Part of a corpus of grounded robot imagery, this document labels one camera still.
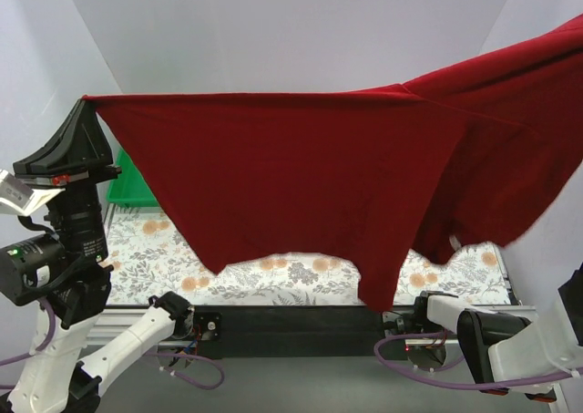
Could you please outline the green plastic tray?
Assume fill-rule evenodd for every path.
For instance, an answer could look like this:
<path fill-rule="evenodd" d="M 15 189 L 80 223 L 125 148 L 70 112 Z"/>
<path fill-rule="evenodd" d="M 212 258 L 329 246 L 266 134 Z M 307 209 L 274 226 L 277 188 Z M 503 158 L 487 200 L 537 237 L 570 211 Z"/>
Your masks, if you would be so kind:
<path fill-rule="evenodd" d="M 110 182 L 107 200 L 125 208 L 159 207 L 153 192 L 123 149 L 119 151 L 116 164 L 121 169 L 121 173 Z"/>

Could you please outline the red t shirt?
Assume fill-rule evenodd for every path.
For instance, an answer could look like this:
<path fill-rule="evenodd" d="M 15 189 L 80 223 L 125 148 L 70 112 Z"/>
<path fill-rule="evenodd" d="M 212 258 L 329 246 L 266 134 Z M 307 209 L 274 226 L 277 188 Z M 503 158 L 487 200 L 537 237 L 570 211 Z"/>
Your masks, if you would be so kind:
<path fill-rule="evenodd" d="M 379 88 L 88 102 L 210 271 L 323 253 L 386 311 L 409 251 L 513 243 L 580 166 L 582 20 Z"/>

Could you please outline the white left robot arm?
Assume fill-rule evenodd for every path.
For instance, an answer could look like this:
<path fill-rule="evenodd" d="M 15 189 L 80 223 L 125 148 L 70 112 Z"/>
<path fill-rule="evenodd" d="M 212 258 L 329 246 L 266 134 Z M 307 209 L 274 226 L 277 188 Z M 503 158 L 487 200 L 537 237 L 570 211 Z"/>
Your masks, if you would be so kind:
<path fill-rule="evenodd" d="M 104 312 L 112 266 L 97 187 L 120 174 L 93 106 L 80 99 L 37 152 L 1 174 L 1 211 L 32 237 L 1 250 L 1 292 L 36 304 L 23 371 L 2 389 L 4 412 L 93 412 L 110 385 L 159 342 L 187 338 L 193 306 L 168 292 L 97 351 L 87 340 Z"/>

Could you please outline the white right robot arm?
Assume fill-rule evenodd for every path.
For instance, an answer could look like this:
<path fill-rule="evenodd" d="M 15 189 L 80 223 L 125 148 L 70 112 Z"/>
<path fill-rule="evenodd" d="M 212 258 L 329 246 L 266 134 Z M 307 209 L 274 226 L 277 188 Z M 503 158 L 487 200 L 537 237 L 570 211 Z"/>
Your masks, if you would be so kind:
<path fill-rule="evenodd" d="M 505 395 L 515 389 L 532 400 L 556 400 L 552 385 L 582 377 L 582 270 L 557 290 L 535 319 L 486 310 L 452 294 L 423 291 L 414 301 L 414 331 L 453 333 L 475 381 L 470 387 Z"/>

